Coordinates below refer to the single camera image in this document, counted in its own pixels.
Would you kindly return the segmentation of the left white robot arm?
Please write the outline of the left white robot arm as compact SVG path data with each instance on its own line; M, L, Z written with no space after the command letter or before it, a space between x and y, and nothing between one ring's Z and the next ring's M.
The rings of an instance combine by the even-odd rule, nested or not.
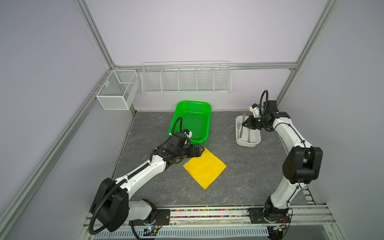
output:
M162 147L154 150L151 154L152 159L134 171L115 180L110 178L103 180L91 205L89 234L96 235L104 229L114 232L126 221L155 223L157 206L147 199L131 202L131 197L149 180L171 165L185 158L201 157L204 151L205 148L200 144Z

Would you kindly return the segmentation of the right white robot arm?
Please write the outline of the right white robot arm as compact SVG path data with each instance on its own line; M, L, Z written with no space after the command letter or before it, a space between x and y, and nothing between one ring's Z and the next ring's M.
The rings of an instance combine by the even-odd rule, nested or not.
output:
M282 166L283 179L277 190L267 198L259 213L250 210L250 216L276 223L287 219L291 201L300 189L319 177L323 151L299 133L288 113L278 110L276 101L253 104L250 111L252 114L242 122L242 126L252 131L277 132L288 153Z

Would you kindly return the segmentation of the yellow paper napkin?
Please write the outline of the yellow paper napkin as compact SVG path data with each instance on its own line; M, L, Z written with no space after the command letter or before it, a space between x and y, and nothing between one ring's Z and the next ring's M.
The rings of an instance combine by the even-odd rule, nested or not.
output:
M183 167L206 190L227 166L205 148L201 157L191 158Z

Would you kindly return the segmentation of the silver knife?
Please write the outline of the silver knife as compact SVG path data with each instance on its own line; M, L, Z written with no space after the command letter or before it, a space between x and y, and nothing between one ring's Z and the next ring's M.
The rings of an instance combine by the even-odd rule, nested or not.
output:
M243 118L242 118L242 121L240 123L240 132L239 132L239 139L243 136L243 122L245 121L245 118L246 118L246 114L247 114L247 109L244 110L244 113L243 113Z

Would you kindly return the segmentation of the silver fork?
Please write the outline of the silver fork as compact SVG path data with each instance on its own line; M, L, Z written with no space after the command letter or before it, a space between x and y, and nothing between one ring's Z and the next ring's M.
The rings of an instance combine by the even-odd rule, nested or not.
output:
M237 132L237 138L240 137L241 126L242 126L241 122L237 122L237 131L238 131L238 132Z

